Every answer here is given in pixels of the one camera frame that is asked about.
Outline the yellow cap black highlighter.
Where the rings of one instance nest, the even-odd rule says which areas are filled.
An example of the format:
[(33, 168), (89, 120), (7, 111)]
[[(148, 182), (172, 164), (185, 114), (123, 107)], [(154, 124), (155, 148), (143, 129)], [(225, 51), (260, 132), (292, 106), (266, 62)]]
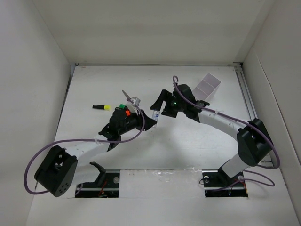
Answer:
[(111, 109), (111, 106), (110, 105), (93, 105), (92, 108), (98, 109), (98, 110), (109, 111)]

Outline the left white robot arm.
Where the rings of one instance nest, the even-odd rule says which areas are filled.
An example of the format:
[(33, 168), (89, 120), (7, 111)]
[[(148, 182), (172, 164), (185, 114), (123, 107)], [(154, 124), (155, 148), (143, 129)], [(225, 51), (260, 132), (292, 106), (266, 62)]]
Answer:
[(123, 134), (133, 129), (147, 131), (156, 124), (157, 121), (144, 111), (132, 113), (127, 108), (116, 108), (109, 123), (92, 141), (68, 148), (53, 146), (34, 178), (55, 197), (63, 195), (73, 185), (90, 182), (93, 186), (101, 186), (106, 170), (92, 159), (115, 148)]

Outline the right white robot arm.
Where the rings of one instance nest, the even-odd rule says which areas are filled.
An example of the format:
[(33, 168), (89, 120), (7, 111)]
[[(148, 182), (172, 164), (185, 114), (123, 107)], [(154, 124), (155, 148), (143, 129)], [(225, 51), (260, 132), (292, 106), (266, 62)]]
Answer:
[(249, 167), (255, 167), (271, 151), (271, 139), (263, 122), (257, 118), (249, 122), (230, 119), (208, 109), (210, 104), (197, 100), (186, 84), (174, 87), (173, 92), (162, 90), (151, 110), (175, 118), (183, 112), (189, 119), (214, 127), (234, 138), (238, 153), (225, 162), (217, 174), (220, 184), (227, 186), (235, 176)]

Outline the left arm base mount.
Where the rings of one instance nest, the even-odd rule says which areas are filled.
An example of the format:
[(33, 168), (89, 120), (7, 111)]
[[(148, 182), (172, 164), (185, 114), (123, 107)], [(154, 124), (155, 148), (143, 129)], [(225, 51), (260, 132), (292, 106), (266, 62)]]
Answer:
[(77, 185), (75, 198), (118, 198), (120, 170), (106, 170), (94, 161), (89, 164), (97, 169), (97, 177), (92, 182)]

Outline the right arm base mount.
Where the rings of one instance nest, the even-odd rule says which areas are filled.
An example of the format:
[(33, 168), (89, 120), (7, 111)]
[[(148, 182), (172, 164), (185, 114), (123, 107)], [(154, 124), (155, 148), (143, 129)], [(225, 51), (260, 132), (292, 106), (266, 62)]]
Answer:
[(248, 197), (243, 172), (233, 178), (218, 170), (203, 170), (200, 185), (204, 186), (206, 198)]

